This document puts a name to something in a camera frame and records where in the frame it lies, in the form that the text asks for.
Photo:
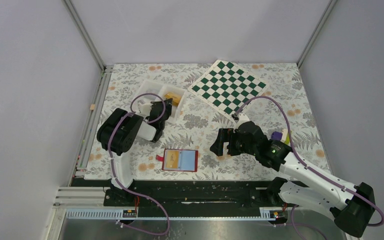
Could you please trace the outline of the red leather card holder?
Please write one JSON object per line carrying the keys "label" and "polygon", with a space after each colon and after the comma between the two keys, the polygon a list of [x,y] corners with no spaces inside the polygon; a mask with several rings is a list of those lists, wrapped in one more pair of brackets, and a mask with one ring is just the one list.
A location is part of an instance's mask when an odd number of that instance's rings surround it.
{"label": "red leather card holder", "polygon": [[162,163],[163,171],[197,172],[199,152],[191,149],[168,149],[155,158]]}

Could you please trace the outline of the orange card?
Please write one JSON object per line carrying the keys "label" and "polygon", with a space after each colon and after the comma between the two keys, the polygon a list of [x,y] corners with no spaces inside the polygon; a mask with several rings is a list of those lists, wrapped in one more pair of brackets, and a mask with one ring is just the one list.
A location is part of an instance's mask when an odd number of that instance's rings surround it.
{"label": "orange card", "polygon": [[178,169],[179,168],[180,152],[178,150],[167,150],[165,153],[165,165],[166,169]]}

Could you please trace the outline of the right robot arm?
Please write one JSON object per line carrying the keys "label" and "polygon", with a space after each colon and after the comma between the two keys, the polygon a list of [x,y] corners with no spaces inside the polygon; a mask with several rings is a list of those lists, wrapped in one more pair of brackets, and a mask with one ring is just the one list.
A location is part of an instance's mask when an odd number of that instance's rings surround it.
{"label": "right robot arm", "polygon": [[297,185],[276,177],[267,187],[267,201],[273,206],[282,203],[298,205],[333,220],[335,225],[356,238],[363,236],[375,212],[374,191],[362,182],[347,182],[334,175],[320,173],[312,163],[299,161],[292,148],[274,139],[268,139],[252,121],[238,128],[221,128],[209,148],[218,157],[224,149],[231,156],[247,154],[264,167],[272,168],[302,182]]}

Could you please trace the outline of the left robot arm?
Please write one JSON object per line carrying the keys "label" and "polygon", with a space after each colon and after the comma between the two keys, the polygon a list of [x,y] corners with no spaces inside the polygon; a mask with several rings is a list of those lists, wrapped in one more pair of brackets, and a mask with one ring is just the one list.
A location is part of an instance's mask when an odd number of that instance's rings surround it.
{"label": "left robot arm", "polygon": [[160,139],[165,122],[172,113],[173,99],[152,101],[148,105],[150,108],[147,117],[117,108],[98,129],[96,136],[102,148],[109,153],[111,183],[119,188],[115,197],[124,206],[132,204],[135,196],[144,197],[129,188],[134,181],[130,170],[129,150],[136,137],[152,143]]}

